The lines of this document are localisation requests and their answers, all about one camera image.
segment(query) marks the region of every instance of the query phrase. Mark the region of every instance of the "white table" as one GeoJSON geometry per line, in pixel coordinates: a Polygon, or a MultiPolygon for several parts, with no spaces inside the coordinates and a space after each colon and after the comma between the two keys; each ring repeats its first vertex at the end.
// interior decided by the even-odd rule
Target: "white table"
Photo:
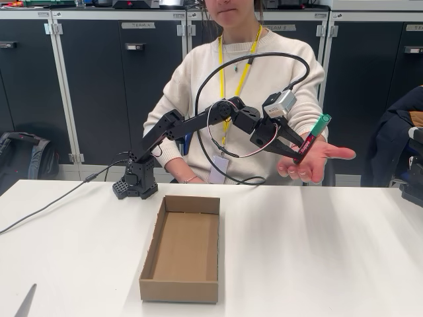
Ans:
{"type": "MultiPolygon", "coordinates": [[[[18,182],[0,228],[77,184],[18,182]]],[[[30,317],[423,316],[423,208],[398,189],[159,184],[119,201],[93,182],[0,236],[2,317],[33,283],[30,317]],[[165,194],[221,198],[216,305],[139,300],[165,194]]]]}

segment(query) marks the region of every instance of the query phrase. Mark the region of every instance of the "black robotic arm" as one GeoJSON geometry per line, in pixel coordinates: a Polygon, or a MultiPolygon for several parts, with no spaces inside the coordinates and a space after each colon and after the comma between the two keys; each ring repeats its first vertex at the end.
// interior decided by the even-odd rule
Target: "black robotic arm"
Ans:
{"type": "MultiPolygon", "coordinates": [[[[281,95],[270,96],[263,104],[263,109],[275,104],[281,95]]],[[[245,106],[239,97],[220,100],[205,109],[201,114],[184,120],[177,110],[166,113],[154,127],[145,135],[141,143],[131,153],[122,179],[113,185],[113,191],[119,199],[125,197],[141,197],[146,199],[157,191],[154,179],[154,156],[151,151],[162,143],[164,138],[175,140],[188,133],[201,130],[208,125],[215,125],[231,118],[235,127],[251,135],[250,141],[258,147],[268,144],[263,151],[298,159],[300,155],[283,144],[275,136],[275,125],[278,126],[278,137],[300,146],[302,138],[288,125],[285,116],[271,118],[267,111],[260,112],[256,108],[245,106]]]]}

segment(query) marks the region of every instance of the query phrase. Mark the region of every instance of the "white sweater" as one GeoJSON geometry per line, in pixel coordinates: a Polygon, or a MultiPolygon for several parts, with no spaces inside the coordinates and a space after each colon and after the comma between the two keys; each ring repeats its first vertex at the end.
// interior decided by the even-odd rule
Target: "white sweater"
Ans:
{"type": "MultiPolygon", "coordinates": [[[[250,47],[251,43],[224,45],[224,62],[247,55],[250,47]]],[[[325,76],[323,68],[315,59],[313,50],[304,42],[284,38],[269,31],[258,42],[257,53],[263,52],[286,52],[298,55],[309,64],[310,75],[293,89],[297,102],[289,112],[288,120],[289,125],[298,134],[310,132],[322,113],[317,103],[317,87],[325,76]]],[[[246,62],[243,61],[238,64],[238,72],[235,72],[233,65],[225,68],[226,98],[231,98],[234,95],[246,62]]],[[[184,116],[192,117],[198,88],[218,66],[217,40],[194,48],[173,73],[172,79],[163,91],[163,97],[148,115],[148,119],[144,123],[144,134],[157,123],[162,115],[170,110],[177,109],[184,116]]],[[[294,59],[286,57],[256,58],[245,81],[240,98],[247,106],[258,109],[262,114],[263,102],[271,94],[283,90],[292,81],[300,78],[304,72],[303,64],[294,59]]],[[[201,93],[198,113],[201,113],[219,99],[220,85],[219,75],[217,74],[201,93]]],[[[213,138],[221,142],[224,134],[223,124],[213,125],[210,129],[213,138]]],[[[213,158],[214,155],[220,155],[206,129],[201,130],[201,136],[209,156],[213,158]]],[[[231,126],[227,134],[226,149],[238,155],[251,153],[257,150],[257,147],[249,139],[250,135],[245,134],[235,126],[231,126]]],[[[162,166],[165,166],[172,159],[181,157],[174,141],[164,140],[161,144],[161,150],[163,153],[157,160],[162,166]]],[[[154,153],[159,154],[160,151],[156,149],[154,153]]],[[[236,179],[243,180],[251,176],[263,176],[267,179],[267,184],[287,183],[287,180],[279,176],[277,171],[276,164],[280,159],[279,155],[262,151],[244,159],[232,158],[227,155],[225,155],[225,158],[230,161],[227,169],[228,175],[236,179]]],[[[184,157],[184,160],[199,178],[208,180],[211,165],[201,150],[196,133],[193,134],[189,153],[184,157]]],[[[232,181],[226,179],[225,183],[232,184],[232,181]]]]}

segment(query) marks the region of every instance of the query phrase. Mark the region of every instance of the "black bag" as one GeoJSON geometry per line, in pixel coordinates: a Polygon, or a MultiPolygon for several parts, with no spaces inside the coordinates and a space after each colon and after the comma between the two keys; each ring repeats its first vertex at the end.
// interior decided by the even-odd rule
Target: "black bag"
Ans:
{"type": "Polygon", "coordinates": [[[49,140],[25,132],[0,138],[0,195],[18,180],[51,180],[59,172],[59,155],[49,140]]]}

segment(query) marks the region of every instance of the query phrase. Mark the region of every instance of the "open cardboard box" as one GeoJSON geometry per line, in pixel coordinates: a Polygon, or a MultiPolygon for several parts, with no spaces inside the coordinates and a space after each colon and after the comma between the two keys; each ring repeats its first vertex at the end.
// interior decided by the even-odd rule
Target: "open cardboard box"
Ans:
{"type": "Polygon", "coordinates": [[[144,268],[142,300],[217,302],[220,199],[165,196],[144,268]]]}

